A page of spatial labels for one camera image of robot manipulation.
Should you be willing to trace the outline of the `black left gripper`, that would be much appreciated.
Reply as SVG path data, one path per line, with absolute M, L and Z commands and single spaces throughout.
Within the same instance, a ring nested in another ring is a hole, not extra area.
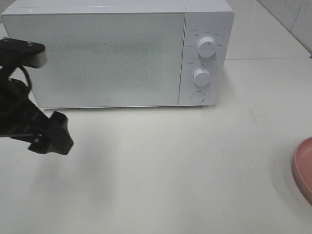
M 30 99 L 32 83 L 27 70 L 18 66 L 26 83 L 0 74 L 0 136 L 30 142 L 28 150 L 67 155 L 73 140 L 66 115 L 54 111 L 47 117 Z

